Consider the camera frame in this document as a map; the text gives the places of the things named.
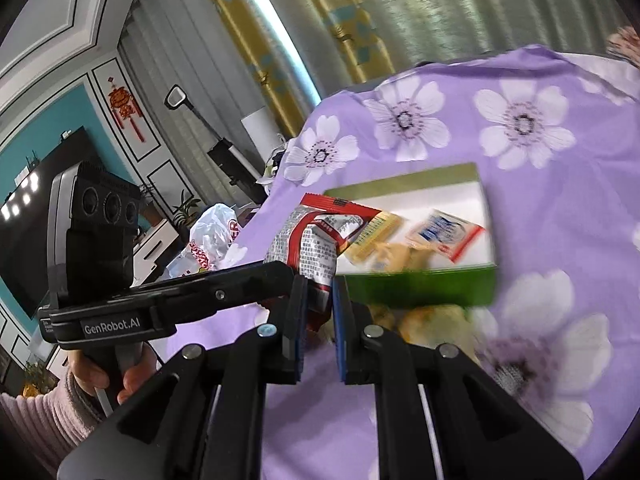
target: red chinese knot decoration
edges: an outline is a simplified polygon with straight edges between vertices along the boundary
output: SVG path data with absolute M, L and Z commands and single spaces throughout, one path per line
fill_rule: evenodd
M 118 126 L 120 129 L 123 129 L 124 121 L 128 119 L 131 122 L 131 126 L 133 127 L 140 142 L 146 142 L 145 136 L 142 135 L 138 125 L 133 120 L 135 115 L 142 117 L 142 111 L 140 110 L 135 97 L 133 97 L 131 92 L 124 88 L 124 86 L 117 87 L 113 83 L 113 77 L 110 77 L 108 81 L 111 83 L 111 88 L 113 88 L 109 94 L 109 104 L 111 105 L 111 112 L 113 113 Z

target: camera lens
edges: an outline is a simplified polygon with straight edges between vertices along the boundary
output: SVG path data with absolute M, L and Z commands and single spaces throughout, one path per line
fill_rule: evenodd
M 82 210 L 87 216 L 91 216 L 96 209 L 98 209 L 98 194 L 93 187 L 89 187 L 82 194 Z
M 136 205 L 133 202 L 129 202 L 127 204 L 127 208 L 124 211 L 124 216 L 127 219 L 127 222 L 133 224 L 133 221 L 136 219 Z
M 120 218 L 120 197 L 116 194 L 109 193 L 107 200 L 104 201 L 104 217 L 110 224 L 115 224 Z

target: screw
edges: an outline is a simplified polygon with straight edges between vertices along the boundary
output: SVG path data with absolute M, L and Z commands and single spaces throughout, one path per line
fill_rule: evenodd
M 364 335 L 373 339 L 380 337 L 383 333 L 385 333 L 385 329 L 380 325 L 367 325 L 364 327 Z
M 182 357 L 191 360 L 200 357 L 202 354 L 202 346 L 200 345 L 187 345 L 182 349 Z
M 271 323 L 265 323 L 258 327 L 258 335 L 260 337 L 271 337 L 278 333 L 278 329 Z
M 440 345 L 438 351 L 442 357 L 446 357 L 447 359 L 453 359 L 460 353 L 458 347 L 451 343 L 444 343 L 444 345 Z

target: television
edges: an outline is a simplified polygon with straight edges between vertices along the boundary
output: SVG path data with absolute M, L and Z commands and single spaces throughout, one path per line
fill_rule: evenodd
M 83 160 L 102 164 L 89 135 L 80 128 L 31 171 L 6 203 L 0 202 L 6 206 L 0 214 L 0 277 L 30 317 L 38 306 L 49 303 L 47 218 L 51 184 L 57 174 Z

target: hand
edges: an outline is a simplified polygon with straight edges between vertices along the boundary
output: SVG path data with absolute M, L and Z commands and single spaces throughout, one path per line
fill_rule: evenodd
M 107 388 L 109 376 L 81 350 L 70 350 L 68 353 L 69 368 L 80 386 L 89 395 L 95 397 L 96 388 Z M 135 393 L 142 384 L 156 373 L 156 354 L 148 344 L 142 345 L 140 362 L 129 368 L 122 378 L 124 390 L 118 394 L 118 402 L 122 404 Z

